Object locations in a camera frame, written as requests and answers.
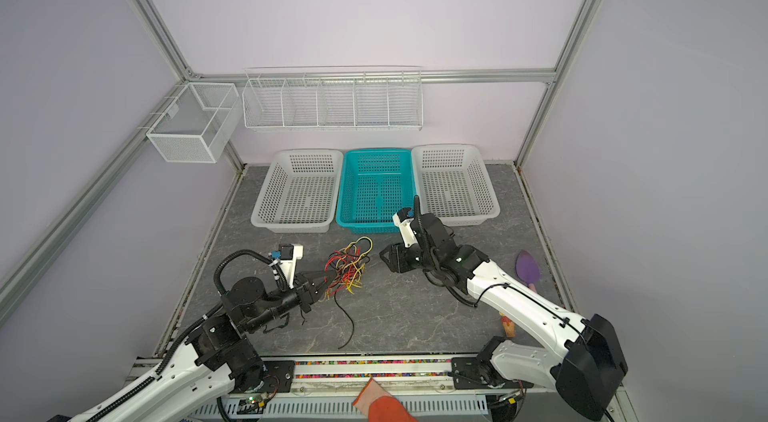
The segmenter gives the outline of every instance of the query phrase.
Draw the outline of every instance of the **white wall panel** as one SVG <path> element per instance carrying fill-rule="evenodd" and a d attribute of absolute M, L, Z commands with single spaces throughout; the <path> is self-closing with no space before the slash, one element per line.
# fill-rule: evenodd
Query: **white wall panel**
<path fill-rule="evenodd" d="M 4 420 L 72 416 L 152 355 L 234 173 L 150 145 L 0 328 Z"/>
<path fill-rule="evenodd" d="M 605 0 L 524 173 L 643 422 L 764 420 L 768 0 Z"/>
<path fill-rule="evenodd" d="M 514 159 L 544 84 L 424 84 L 424 128 L 416 130 L 254 133 L 239 127 L 235 148 L 246 163 L 269 163 L 284 149 L 359 149 L 467 143 L 485 159 Z"/>
<path fill-rule="evenodd" d="M 0 277 L 173 84 L 126 0 L 0 0 Z"/>
<path fill-rule="evenodd" d="M 553 67 L 582 0 L 153 0 L 192 68 Z"/>

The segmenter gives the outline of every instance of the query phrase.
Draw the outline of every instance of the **white plastic basket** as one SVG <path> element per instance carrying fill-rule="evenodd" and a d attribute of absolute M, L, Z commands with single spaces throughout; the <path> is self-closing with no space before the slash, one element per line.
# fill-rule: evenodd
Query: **white plastic basket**
<path fill-rule="evenodd" d="M 234 84 L 189 82 L 147 137 L 168 162 L 215 163 L 243 111 Z"/>
<path fill-rule="evenodd" d="M 491 178 L 474 146 L 439 144 L 411 151 L 422 213 L 445 225 L 478 225 L 499 214 Z"/>
<path fill-rule="evenodd" d="M 272 161 L 250 222 L 274 233 L 328 232 L 344 160 L 338 150 L 283 150 Z"/>

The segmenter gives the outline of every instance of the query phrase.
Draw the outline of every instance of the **teal plastic basket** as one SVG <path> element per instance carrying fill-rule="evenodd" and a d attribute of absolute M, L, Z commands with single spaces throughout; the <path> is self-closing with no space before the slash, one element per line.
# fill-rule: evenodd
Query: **teal plastic basket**
<path fill-rule="evenodd" d="M 413 205 L 411 151 L 358 149 L 344 154 L 336 223 L 355 234 L 396 233 L 392 216 Z"/>

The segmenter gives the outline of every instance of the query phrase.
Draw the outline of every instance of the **black cable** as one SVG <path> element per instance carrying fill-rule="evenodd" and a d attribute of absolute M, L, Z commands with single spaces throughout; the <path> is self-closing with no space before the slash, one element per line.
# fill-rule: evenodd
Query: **black cable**
<path fill-rule="evenodd" d="M 231 263 L 241 255 L 250 255 L 262 263 L 267 265 L 272 264 L 272 261 L 270 261 L 267 257 L 250 249 L 241 249 L 227 255 L 224 260 L 216 266 L 216 270 L 214 270 L 214 285 L 216 286 L 216 290 L 219 291 L 219 295 L 224 295 L 226 293 L 226 288 L 224 287 L 224 284 L 221 283 L 221 273 L 224 271 L 224 268 L 227 266 L 227 264 Z M 283 273 L 283 269 L 280 267 L 280 264 L 274 264 L 271 265 L 271 267 L 272 272 L 275 275 L 277 288 L 284 293 L 286 290 L 288 290 L 288 281 L 285 274 Z"/>
<path fill-rule="evenodd" d="M 196 328 L 200 327 L 203 322 L 205 322 L 205 319 L 213 317 L 216 312 L 219 312 L 219 309 L 221 309 L 223 306 L 221 303 L 217 304 L 215 307 L 213 307 L 210 311 L 206 312 L 203 317 L 198 318 L 196 321 L 192 322 L 189 327 L 187 327 L 179 336 L 174 340 L 174 343 L 170 345 L 168 348 L 168 352 L 166 352 L 165 357 L 163 357 L 163 360 L 160 361 L 158 364 L 158 368 L 155 369 L 155 374 L 160 375 L 163 373 L 163 370 L 170 362 L 170 358 L 174 356 L 174 352 L 176 352 L 176 349 L 179 348 L 179 346 L 184 342 L 184 340 L 189 336 L 189 334 L 194 331 Z"/>
<path fill-rule="evenodd" d="M 226 415 L 226 410 L 224 408 L 224 402 L 222 401 L 221 397 L 216 399 L 216 407 L 219 408 L 219 415 L 221 416 L 221 419 L 224 422 L 234 422 L 234 420 L 232 420 L 230 418 L 230 416 Z"/>
<path fill-rule="evenodd" d="M 530 295 L 528 295 L 528 294 L 524 293 L 522 290 L 518 289 L 517 287 L 514 287 L 513 285 L 510 285 L 510 284 L 507 284 L 507 285 L 506 285 L 506 287 L 507 287 L 508 289 L 512 289 L 512 290 L 514 290 L 515 292 L 517 292 L 517 293 L 520 293 L 520 294 L 524 295 L 524 296 L 525 296 L 525 297 L 526 297 L 528 300 L 530 300 L 531 302 L 534 302 L 536 305 L 538 305 L 539 307 L 541 307 L 543 310 L 545 310 L 545 311 L 549 312 L 550 314 L 552 314 L 552 316 L 553 316 L 553 317 L 555 317 L 555 318 L 557 318 L 557 319 L 560 319 L 560 321 L 561 321 L 561 322 L 562 322 L 564 325 L 567 325 L 567 326 L 568 326 L 568 327 L 570 327 L 570 328 L 571 328 L 571 329 L 572 329 L 574 332 L 576 332 L 576 335 L 577 335 L 577 336 L 578 336 L 578 337 L 581 339 L 581 341 L 582 341 L 582 342 L 584 342 L 584 345 L 587 345 L 587 339 L 585 339 L 585 338 L 584 338 L 584 336 L 583 336 L 583 335 L 581 335 L 581 332 L 580 332 L 580 331 L 579 331 L 577 328 L 575 328 L 573 325 L 571 325 L 571 322 L 569 322 L 569 321 L 566 321 L 564 318 L 560 317 L 560 316 L 559 316 L 559 315 L 558 315 L 556 312 L 552 312 L 552 310 L 551 310 L 549 307 L 547 307 L 547 306 L 546 306 L 546 305 L 544 305 L 543 303 L 541 303 L 541 302 L 537 301 L 536 299 L 534 299 L 534 298 L 533 298 L 533 297 L 531 297 Z"/>
<path fill-rule="evenodd" d="M 474 303 L 473 305 L 474 305 L 475 307 L 477 307 L 477 306 L 478 306 L 478 304 L 480 303 L 480 299 L 482 299 L 482 296 L 483 296 L 483 295 L 485 295 L 485 293 L 486 293 L 486 292 L 487 292 L 489 289 L 493 289 L 494 287 L 498 287 L 499 285 L 505 285 L 505 286 L 509 287 L 509 283 L 501 283 L 501 284 L 492 284 L 492 285 L 489 285 L 488 287 L 486 287 L 485 289 L 483 289 L 483 291 L 480 293 L 480 297 L 478 297 L 478 300 L 476 300 L 476 301 L 475 301 L 475 303 Z"/>
<path fill-rule="evenodd" d="M 219 309 L 221 309 L 222 305 L 218 304 L 216 307 L 212 308 L 210 311 L 206 312 L 206 314 L 198 318 L 195 322 L 192 322 L 192 324 L 187 327 L 179 336 L 174 340 L 174 343 L 170 345 L 168 348 L 168 352 L 166 352 L 165 357 L 163 357 L 163 360 L 160 361 L 158 364 L 158 367 L 154 370 L 154 373 L 156 375 L 160 375 L 163 373 L 163 370 L 168 366 L 170 363 L 170 359 L 174 356 L 174 352 L 176 352 L 176 349 L 179 348 L 179 345 L 181 345 L 182 342 L 189 336 L 189 334 L 194 331 L 196 328 L 198 328 L 206 318 L 209 318 L 216 314 L 216 312 L 219 312 Z M 104 416 L 109 414 L 112 410 L 120 407 L 122 404 L 124 404 L 126 401 L 128 401 L 130 398 L 134 397 L 136 394 L 141 392 L 145 387 L 147 387 L 149 384 L 154 382 L 156 379 L 154 377 L 147 377 L 146 379 L 139 382 L 139 384 L 130 389 L 125 394 L 121 395 L 120 398 L 116 399 L 115 402 L 112 402 L 107 407 L 101 409 L 99 412 L 93 415 L 93 417 L 86 420 L 86 422 L 96 422 L 96 420 L 101 420 Z"/>
<path fill-rule="evenodd" d="M 413 218 L 416 220 L 416 225 L 418 225 L 416 239 L 418 240 L 418 245 L 422 248 L 422 257 L 426 255 L 427 260 L 435 266 L 435 270 L 439 270 L 440 264 L 432 257 L 432 251 L 429 250 L 429 237 L 422 225 L 422 205 L 418 196 L 413 197 Z"/>
<path fill-rule="evenodd" d="M 448 290 L 449 293 L 451 293 L 451 295 L 453 295 L 453 298 L 456 299 L 457 301 L 461 302 L 462 304 L 466 305 L 467 307 L 472 307 L 474 309 L 477 308 L 477 305 L 475 305 L 474 302 L 468 301 L 467 299 L 464 299 L 461 295 L 456 293 L 456 290 L 453 287 L 446 286 L 446 289 Z"/>
<path fill-rule="evenodd" d="M 337 296 L 338 294 L 339 294 L 339 293 L 338 293 L 338 291 L 337 291 L 337 292 L 335 292 L 335 293 L 333 293 L 333 302 L 336 302 L 336 305 L 338 305 L 338 306 L 339 306 L 339 309 L 341 309 L 341 310 L 342 310 L 342 312 L 344 312 L 344 314 L 345 314 L 345 315 L 346 315 L 346 316 L 347 316 L 347 317 L 350 319 L 350 322 L 352 322 L 352 333 L 350 334 L 350 338 L 348 338 L 348 339 L 346 340 L 346 342 L 344 342 L 344 345 L 342 345 L 341 347 L 339 347 L 339 349 L 343 349 L 343 348 L 345 348 L 345 347 L 346 347 L 346 345 L 347 345 L 347 344 L 349 344 L 349 343 L 350 343 L 350 341 L 352 340 L 352 336 L 355 334 L 355 321 L 353 321 L 353 320 L 352 320 L 352 316 L 350 315 L 350 313 L 349 313 L 349 312 L 347 312 L 346 310 L 344 310 L 344 308 L 343 308 L 343 307 L 342 307 L 342 306 L 339 304 L 339 300 L 336 298 L 336 296 Z"/>
<path fill-rule="evenodd" d="M 560 316 L 557 314 L 557 312 L 552 312 L 552 310 L 551 310 L 549 307 L 547 307 L 546 305 L 544 305 L 543 303 L 541 303 L 541 302 L 537 301 L 536 299 L 534 299 L 534 298 L 533 298 L 533 297 L 531 297 L 530 295 L 528 295 L 528 294 L 524 293 L 522 290 L 518 289 L 517 287 L 514 287 L 513 285 L 510 285 L 509 283 L 491 284 L 491 285 L 489 285 L 488 287 L 486 287 L 485 289 L 483 289 L 482 293 L 480 293 L 480 297 L 478 297 L 478 300 L 476 300 L 476 301 L 475 301 L 474 307 L 476 308 L 476 307 L 478 306 L 478 304 L 480 303 L 480 299 L 482 299 L 482 296 L 483 296 L 483 295 L 485 295 L 485 293 L 486 293 L 486 292 L 487 292 L 489 289 L 493 289 L 494 287 L 498 287 L 498 286 L 500 286 L 500 285 L 503 285 L 505 289 L 512 289 L 512 290 L 514 290 L 515 292 L 517 292 L 517 293 L 520 293 L 520 294 L 524 295 L 526 298 L 528 298 L 528 300 L 530 300 L 531 302 L 534 302 L 536 305 L 538 305 L 539 307 L 541 307 L 543 310 L 545 310 L 545 311 L 549 312 L 550 314 L 552 314 L 552 316 L 553 316 L 553 317 L 555 317 L 555 318 L 557 318 L 557 319 L 560 319 L 560 321 L 561 321 L 563 324 L 567 325 L 568 327 L 570 327 L 571 329 L 573 329 L 573 331 L 574 331 L 574 332 L 576 332 L 576 335 L 577 335 L 577 336 L 578 336 L 578 337 L 581 339 L 581 341 L 582 341 L 582 342 L 584 342 L 584 345 L 586 345 L 586 344 L 587 344 L 587 339 L 585 339 L 585 338 L 584 338 L 584 336 L 583 336 L 583 335 L 581 335 L 581 332 L 580 332 L 580 331 L 579 331 L 577 328 L 575 328 L 573 325 L 571 325 L 571 323 L 570 323 L 570 322 L 568 322 L 568 321 L 566 321 L 564 318 L 560 317 Z"/>
<path fill-rule="evenodd" d="M 130 389 L 125 394 L 121 395 L 120 398 L 118 398 L 115 402 L 112 402 L 107 407 L 101 409 L 99 412 L 97 412 L 93 417 L 86 420 L 86 422 L 95 422 L 96 420 L 101 420 L 102 417 L 109 414 L 112 410 L 118 408 L 121 406 L 125 401 L 129 400 L 130 398 L 134 397 L 136 394 L 141 392 L 145 387 L 147 387 L 149 384 L 154 382 L 154 378 L 147 377 L 146 379 L 142 380 L 139 385 L 136 387 Z"/>

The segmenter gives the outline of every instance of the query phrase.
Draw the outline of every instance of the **wall-mounted wire rack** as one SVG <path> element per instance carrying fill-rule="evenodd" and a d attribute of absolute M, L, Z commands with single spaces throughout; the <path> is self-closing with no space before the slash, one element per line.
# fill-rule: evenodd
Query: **wall-mounted wire rack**
<path fill-rule="evenodd" d="M 271 130 L 421 129 L 419 72 L 263 74 L 246 70 L 246 127 Z"/>
<path fill-rule="evenodd" d="M 188 82 L 147 137 L 168 162 L 216 163 L 241 115 L 234 84 Z"/>

